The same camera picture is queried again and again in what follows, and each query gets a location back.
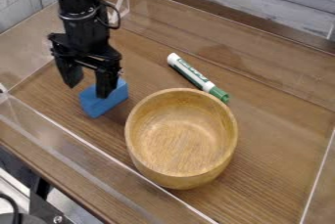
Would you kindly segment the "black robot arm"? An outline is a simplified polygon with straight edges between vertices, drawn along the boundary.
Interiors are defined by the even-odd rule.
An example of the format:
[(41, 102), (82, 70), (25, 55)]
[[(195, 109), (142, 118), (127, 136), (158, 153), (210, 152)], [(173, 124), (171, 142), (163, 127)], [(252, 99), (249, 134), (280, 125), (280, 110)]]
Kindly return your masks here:
[(95, 96), (106, 99), (116, 89), (122, 54), (110, 45), (110, 30), (120, 27), (120, 13), (106, 0), (57, 0), (64, 32), (52, 32), (51, 55), (63, 82), (74, 88), (94, 70)]

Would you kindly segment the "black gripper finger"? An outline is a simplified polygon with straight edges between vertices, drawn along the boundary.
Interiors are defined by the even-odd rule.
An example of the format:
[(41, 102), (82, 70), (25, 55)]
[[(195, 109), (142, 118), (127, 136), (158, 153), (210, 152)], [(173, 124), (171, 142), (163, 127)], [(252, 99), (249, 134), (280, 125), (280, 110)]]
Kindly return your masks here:
[(74, 88), (84, 78), (82, 66), (74, 60), (56, 57), (55, 63), (64, 83)]
[(95, 71), (95, 94), (100, 99), (106, 99), (118, 85), (119, 69), (116, 67), (100, 67)]

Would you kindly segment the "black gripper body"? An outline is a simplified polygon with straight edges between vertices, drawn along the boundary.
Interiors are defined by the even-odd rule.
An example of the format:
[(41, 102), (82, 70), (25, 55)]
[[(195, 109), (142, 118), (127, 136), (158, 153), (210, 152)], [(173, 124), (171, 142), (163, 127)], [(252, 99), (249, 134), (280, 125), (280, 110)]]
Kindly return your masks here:
[(110, 30), (119, 24), (108, 23), (106, 7), (88, 7), (79, 12), (59, 10), (64, 32), (52, 32), (51, 53), (60, 71), (82, 71), (87, 67), (95, 71), (118, 71), (122, 55), (110, 45)]

